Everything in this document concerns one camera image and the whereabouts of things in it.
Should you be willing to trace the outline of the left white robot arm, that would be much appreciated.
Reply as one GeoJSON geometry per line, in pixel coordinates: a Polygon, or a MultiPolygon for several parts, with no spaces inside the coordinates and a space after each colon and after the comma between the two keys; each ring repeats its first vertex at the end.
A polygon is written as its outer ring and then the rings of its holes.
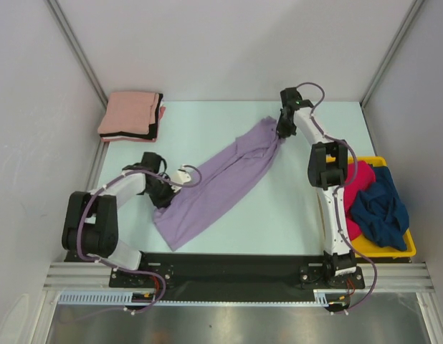
{"type": "Polygon", "coordinates": [[[165,159],[145,152],[140,162],[124,167],[117,178],[98,190],[72,193],[62,232],[63,248],[126,269],[129,282],[145,285],[151,270],[140,262],[141,252],[119,238],[118,210],[134,196],[145,194],[156,208],[167,207],[191,177],[184,169],[171,176],[166,169],[165,159]]]}

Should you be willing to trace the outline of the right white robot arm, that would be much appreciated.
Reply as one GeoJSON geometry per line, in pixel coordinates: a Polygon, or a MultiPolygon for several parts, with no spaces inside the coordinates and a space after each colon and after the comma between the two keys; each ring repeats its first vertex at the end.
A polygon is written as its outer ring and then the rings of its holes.
{"type": "Polygon", "coordinates": [[[340,287],[356,272],[343,203],[350,149],[347,142],[330,136],[318,123],[317,105],[304,99],[297,87],[282,90],[280,99],[278,137],[286,139],[300,130],[310,144],[308,180],[317,191],[325,231],[323,280],[330,287],[340,287]]]}

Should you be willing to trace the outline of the purple t shirt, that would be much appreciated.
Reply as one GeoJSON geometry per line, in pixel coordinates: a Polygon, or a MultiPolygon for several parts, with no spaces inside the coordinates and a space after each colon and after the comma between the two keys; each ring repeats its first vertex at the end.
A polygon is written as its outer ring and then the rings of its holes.
{"type": "Polygon", "coordinates": [[[266,175],[282,144],[276,127],[274,118],[261,119],[199,166],[198,186],[181,189],[168,207],[155,210],[153,223],[171,250],[208,229],[266,175]]]}

